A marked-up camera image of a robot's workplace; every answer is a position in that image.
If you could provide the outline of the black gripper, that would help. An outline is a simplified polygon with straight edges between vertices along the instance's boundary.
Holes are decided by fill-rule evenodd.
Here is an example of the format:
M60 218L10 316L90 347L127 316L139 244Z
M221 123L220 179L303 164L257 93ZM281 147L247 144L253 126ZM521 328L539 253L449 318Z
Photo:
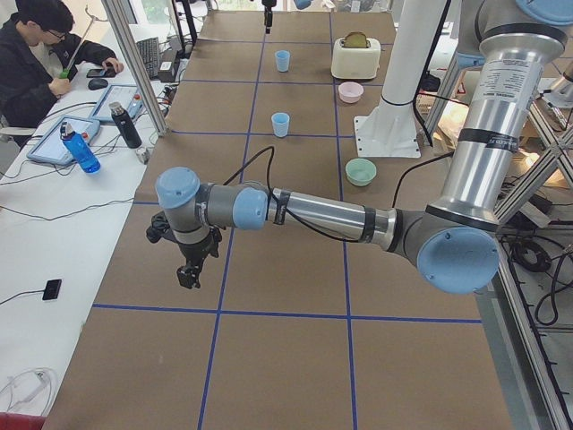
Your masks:
M146 237L152 244L165 239L178 245L187 263L176 271L179 284L188 289L200 288L201 265L208 256L219 257L218 244L222 241L219 228L199 226L191 232L173 230L167 215L161 211L151 218Z

